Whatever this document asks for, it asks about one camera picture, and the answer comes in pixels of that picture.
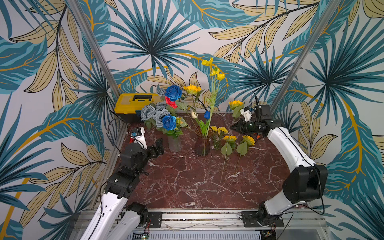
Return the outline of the tall sunflower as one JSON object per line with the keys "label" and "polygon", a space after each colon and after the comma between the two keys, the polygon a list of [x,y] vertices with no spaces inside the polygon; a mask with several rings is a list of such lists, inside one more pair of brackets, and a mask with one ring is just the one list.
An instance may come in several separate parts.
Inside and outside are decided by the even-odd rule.
{"label": "tall sunflower", "polygon": [[241,101],[230,101],[229,102],[229,107],[233,112],[233,118],[237,119],[241,115],[241,110],[244,108],[244,103]]}

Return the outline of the tall yellow blossom stem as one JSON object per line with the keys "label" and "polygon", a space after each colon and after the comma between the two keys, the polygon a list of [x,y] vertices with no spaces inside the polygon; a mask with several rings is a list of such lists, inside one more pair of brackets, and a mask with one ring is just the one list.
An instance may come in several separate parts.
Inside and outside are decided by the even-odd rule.
{"label": "tall yellow blossom stem", "polygon": [[203,64],[203,66],[207,66],[210,68],[210,79],[211,79],[211,81],[210,81],[211,96],[208,98],[208,103],[210,104],[210,110],[209,111],[211,112],[211,118],[206,121],[204,128],[203,128],[203,131],[202,131],[203,135],[207,137],[209,129],[210,129],[210,125],[211,125],[212,116],[214,113],[216,98],[217,98],[218,91],[219,91],[219,85],[220,85],[220,82],[226,77],[226,75],[222,72],[222,70],[220,68],[218,68],[214,64],[213,58],[210,58],[208,61],[204,60],[202,62],[202,64]]}

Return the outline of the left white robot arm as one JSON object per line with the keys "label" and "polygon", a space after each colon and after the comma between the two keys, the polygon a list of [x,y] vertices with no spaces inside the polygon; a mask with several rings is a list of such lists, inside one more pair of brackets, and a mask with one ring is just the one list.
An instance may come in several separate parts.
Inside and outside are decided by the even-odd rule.
{"label": "left white robot arm", "polygon": [[143,143],[130,143],[121,152],[121,162],[108,178],[100,206],[83,233],[82,240],[126,240],[136,228],[149,224],[148,208],[127,202],[140,182],[150,159],[164,154],[163,139],[143,148]]}

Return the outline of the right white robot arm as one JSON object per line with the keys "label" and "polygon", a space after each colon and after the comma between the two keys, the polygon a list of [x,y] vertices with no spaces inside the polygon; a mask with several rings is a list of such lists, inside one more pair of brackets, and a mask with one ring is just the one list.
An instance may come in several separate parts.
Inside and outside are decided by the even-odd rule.
{"label": "right white robot arm", "polygon": [[239,121],[231,126],[231,130],[249,137],[262,135],[268,138],[290,170],[283,189],[273,198],[262,202],[251,221],[265,228],[279,225],[285,211],[323,198],[328,178],[327,168],[317,165],[295,143],[284,123],[272,116],[269,105],[241,105],[234,108],[233,117],[239,118]]}

